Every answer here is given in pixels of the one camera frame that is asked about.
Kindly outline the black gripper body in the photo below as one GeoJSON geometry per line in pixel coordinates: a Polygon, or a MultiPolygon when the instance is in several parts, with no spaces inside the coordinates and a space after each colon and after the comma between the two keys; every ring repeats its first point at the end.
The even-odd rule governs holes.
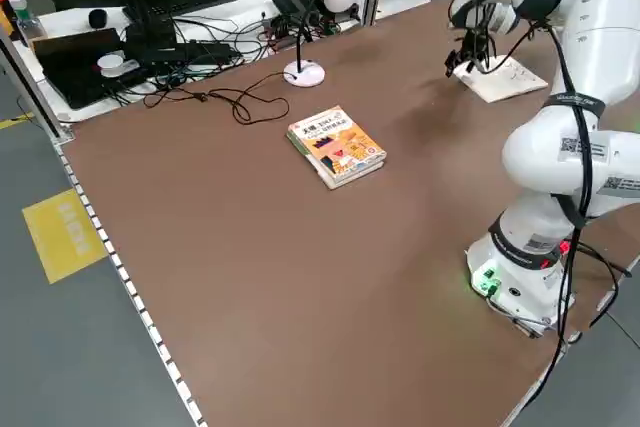
{"type": "Polygon", "coordinates": [[[467,30],[460,38],[462,55],[489,55],[493,37],[487,31],[467,30]]]}

